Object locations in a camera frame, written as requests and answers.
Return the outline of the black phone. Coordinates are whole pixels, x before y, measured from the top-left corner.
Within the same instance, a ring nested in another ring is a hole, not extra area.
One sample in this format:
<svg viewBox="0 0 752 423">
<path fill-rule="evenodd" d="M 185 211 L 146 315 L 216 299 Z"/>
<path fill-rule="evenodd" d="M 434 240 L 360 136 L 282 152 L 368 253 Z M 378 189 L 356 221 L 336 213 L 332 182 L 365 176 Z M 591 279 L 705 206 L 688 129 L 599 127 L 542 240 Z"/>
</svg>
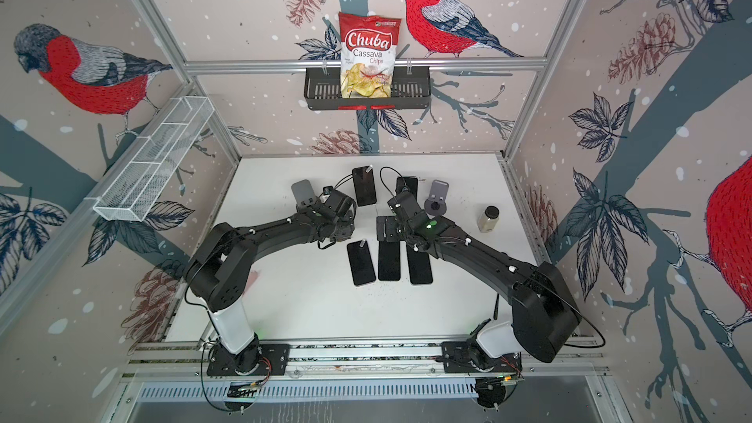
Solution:
<svg viewBox="0 0 752 423">
<path fill-rule="evenodd" d="M 430 256 L 407 247 L 407 264 L 409 280 L 412 285 L 429 285 L 433 283 Z"/>
<path fill-rule="evenodd" d="M 399 176 L 396 183 L 396 194 L 409 193 L 413 199 L 417 199 L 418 178 L 413 176 Z"/>
<path fill-rule="evenodd" d="M 373 166 L 353 168 L 352 183 L 354 184 L 358 207 L 372 206 L 377 203 Z"/>
<path fill-rule="evenodd" d="M 401 279 L 401 247 L 399 242 L 380 242 L 378 249 L 378 280 Z"/>
</svg>

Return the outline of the grey round phone stand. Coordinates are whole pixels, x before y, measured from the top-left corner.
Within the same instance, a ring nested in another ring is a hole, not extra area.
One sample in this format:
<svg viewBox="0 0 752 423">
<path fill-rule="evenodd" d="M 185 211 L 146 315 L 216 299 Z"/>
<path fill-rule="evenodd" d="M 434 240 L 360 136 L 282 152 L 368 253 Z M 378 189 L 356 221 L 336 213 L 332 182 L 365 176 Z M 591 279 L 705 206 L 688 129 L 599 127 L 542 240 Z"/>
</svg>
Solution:
<svg viewBox="0 0 752 423">
<path fill-rule="evenodd" d="M 429 191 L 429 195 L 424 202 L 424 211 L 430 217 L 440 217 L 447 212 L 448 182 L 435 179 Z"/>
</svg>

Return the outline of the purple edged phone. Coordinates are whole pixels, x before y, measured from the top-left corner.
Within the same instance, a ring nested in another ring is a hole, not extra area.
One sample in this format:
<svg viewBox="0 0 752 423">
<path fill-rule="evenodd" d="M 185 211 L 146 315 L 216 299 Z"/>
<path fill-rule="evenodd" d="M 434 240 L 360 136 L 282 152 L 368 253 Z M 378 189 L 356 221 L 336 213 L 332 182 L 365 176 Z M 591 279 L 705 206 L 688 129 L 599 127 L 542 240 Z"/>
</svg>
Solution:
<svg viewBox="0 0 752 423">
<path fill-rule="evenodd" d="M 347 254 L 354 286 L 362 286 L 376 281 L 372 256 L 365 239 L 348 244 Z"/>
</svg>

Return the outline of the wooden round phone stand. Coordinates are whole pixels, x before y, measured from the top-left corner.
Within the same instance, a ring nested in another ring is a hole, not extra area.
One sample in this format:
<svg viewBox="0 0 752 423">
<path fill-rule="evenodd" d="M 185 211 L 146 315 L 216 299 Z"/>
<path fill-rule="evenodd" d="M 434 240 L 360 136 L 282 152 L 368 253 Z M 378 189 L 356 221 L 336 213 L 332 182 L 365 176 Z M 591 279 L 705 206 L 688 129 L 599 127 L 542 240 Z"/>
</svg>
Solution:
<svg viewBox="0 0 752 423">
<path fill-rule="evenodd" d="M 291 190 L 296 202 L 296 210 L 301 211 L 313 207 L 318 201 L 318 195 L 308 179 L 297 181 L 291 185 Z"/>
</svg>

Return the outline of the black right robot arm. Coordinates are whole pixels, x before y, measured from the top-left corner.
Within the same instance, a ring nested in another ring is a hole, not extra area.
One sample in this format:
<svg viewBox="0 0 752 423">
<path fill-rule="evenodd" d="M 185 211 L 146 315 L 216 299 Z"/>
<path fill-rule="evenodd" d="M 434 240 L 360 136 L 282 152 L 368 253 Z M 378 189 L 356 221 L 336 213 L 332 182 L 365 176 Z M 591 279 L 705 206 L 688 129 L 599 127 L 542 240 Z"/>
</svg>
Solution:
<svg viewBox="0 0 752 423">
<path fill-rule="evenodd" d="M 510 305 L 511 319 L 487 319 L 466 341 L 468 364 L 482 372 L 506 354 L 525 352 L 550 363 L 579 327 L 582 317 L 559 270 L 516 260 L 473 238 L 446 217 L 429 217 L 409 192 L 388 201 L 396 234 L 407 247 L 449 262 Z"/>
</svg>

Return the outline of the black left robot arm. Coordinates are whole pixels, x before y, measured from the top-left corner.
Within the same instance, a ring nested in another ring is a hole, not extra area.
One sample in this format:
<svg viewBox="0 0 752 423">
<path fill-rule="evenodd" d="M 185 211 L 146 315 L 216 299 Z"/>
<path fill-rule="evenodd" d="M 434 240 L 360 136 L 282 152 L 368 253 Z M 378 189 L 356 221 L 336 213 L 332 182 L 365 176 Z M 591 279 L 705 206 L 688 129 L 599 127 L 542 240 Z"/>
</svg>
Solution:
<svg viewBox="0 0 752 423">
<path fill-rule="evenodd" d="M 313 197 L 279 221 L 245 227 L 222 222 L 211 229 L 190 260 L 185 280 L 217 332 L 215 355 L 230 358 L 230 373 L 250 375 L 264 359 L 242 304 L 254 263 L 298 245 L 315 243 L 325 250 L 348 240 L 355 219 L 356 201 L 332 188 L 324 199 Z"/>
</svg>

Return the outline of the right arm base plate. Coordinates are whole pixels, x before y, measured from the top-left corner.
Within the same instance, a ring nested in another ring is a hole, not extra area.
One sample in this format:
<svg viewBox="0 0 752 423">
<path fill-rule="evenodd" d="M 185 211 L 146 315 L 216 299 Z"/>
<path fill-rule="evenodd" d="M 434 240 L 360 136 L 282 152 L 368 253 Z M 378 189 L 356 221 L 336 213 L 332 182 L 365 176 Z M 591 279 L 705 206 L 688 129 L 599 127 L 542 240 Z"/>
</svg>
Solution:
<svg viewBox="0 0 752 423">
<path fill-rule="evenodd" d="M 470 342 L 442 342 L 441 354 L 436 358 L 448 374 L 458 373 L 522 373 L 521 354 L 504 354 L 492 358 L 479 345 Z"/>
</svg>

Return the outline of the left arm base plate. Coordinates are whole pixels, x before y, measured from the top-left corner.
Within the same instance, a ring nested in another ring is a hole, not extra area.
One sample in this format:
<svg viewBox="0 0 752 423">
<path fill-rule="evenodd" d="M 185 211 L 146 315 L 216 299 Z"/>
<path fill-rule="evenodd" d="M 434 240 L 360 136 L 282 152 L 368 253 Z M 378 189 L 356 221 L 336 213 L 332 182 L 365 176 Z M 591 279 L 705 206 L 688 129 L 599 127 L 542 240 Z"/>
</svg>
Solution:
<svg viewBox="0 0 752 423">
<path fill-rule="evenodd" d="M 207 376 L 281 376 L 285 374 L 290 351 L 287 344 L 260 344 L 231 354 L 217 345 L 209 352 Z"/>
</svg>

